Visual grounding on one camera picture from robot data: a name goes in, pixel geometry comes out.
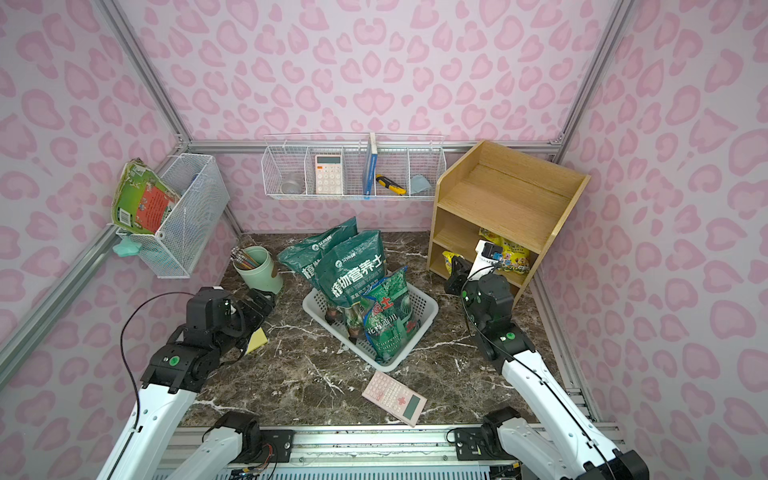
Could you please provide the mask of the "yellow floral fertilizer packet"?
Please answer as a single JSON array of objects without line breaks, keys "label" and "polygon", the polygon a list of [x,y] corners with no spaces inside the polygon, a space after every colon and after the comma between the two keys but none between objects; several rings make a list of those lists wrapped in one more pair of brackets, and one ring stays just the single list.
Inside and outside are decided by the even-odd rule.
[{"label": "yellow floral fertilizer packet", "polygon": [[496,263],[501,270],[512,271],[525,275],[530,271],[530,251],[506,238],[487,229],[481,228],[479,235],[490,246],[483,247],[482,255]]}]

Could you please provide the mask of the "bright green flower fertilizer bag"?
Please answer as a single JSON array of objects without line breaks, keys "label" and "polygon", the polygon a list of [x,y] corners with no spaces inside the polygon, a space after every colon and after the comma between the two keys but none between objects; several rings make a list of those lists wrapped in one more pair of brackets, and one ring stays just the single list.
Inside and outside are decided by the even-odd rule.
[{"label": "bright green flower fertilizer bag", "polygon": [[421,326],[414,313],[407,272],[407,267],[398,269],[361,297],[364,332],[379,363],[396,357]]}]

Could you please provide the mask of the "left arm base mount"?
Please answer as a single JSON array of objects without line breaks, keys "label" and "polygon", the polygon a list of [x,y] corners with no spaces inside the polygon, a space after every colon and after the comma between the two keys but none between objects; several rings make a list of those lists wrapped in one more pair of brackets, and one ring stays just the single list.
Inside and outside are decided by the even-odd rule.
[{"label": "left arm base mount", "polygon": [[207,438],[229,434],[234,436],[235,456],[231,463],[260,465],[290,461],[295,430],[264,429],[253,414],[230,411],[209,429]]}]

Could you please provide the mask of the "dark green soil bag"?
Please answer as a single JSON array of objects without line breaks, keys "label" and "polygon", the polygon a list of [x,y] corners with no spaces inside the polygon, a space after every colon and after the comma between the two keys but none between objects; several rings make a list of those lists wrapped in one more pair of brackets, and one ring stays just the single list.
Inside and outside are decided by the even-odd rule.
[{"label": "dark green soil bag", "polygon": [[320,260],[338,244],[357,234],[357,219],[351,217],[321,234],[287,247],[278,254],[278,260],[304,277],[314,288],[318,288],[316,268]]},{"label": "dark green soil bag", "polygon": [[364,335],[362,296],[386,273],[379,230],[363,231],[342,241],[315,268],[318,290],[342,312],[353,342]]}]

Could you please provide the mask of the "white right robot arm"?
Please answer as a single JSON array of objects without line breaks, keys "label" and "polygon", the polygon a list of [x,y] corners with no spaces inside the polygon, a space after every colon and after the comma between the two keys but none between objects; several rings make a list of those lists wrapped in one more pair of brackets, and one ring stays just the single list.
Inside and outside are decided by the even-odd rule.
[{"label": "white right robot arm", "polygon": [[478,350],[526,401],[547,436],[503,408],[484,417],[488,440],[540,479],[648,479],[640,455],[620,450],[554,379],[533,341],[512,320],[513,296],[495,270],[493,264],[473,267],[455,256],[445,291],[460,299]]}]

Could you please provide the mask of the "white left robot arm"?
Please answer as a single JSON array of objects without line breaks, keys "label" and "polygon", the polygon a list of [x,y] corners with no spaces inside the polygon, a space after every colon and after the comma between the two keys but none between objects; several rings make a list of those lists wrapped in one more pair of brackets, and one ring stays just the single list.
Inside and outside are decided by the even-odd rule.
[{"label": "white left robot arm", "polygon": [[[245,355],[253,335],[276,306],[273,292],[249,290],[237,298],[221,287],[202,287],[187,296],[186,319],[130,380],[135,405],[99,476],[150,479],[188,409],[212,373],[227,366],[224,355]],[[225,413],[202,437],[174,479],[211,479],[231,463],[253,475],[274,469],[280,446],[262,432],[255,415]]]}]

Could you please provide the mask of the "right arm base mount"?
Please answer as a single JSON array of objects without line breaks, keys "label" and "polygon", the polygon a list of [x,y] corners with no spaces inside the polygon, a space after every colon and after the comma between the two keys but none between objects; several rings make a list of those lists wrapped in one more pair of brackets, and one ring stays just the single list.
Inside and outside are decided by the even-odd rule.
[{"label": "right arm base mount", "polygon": [[488,425],[450,429],[446,441],[455,449],[459,461],[511,460],[501,447],[495,431]]}]

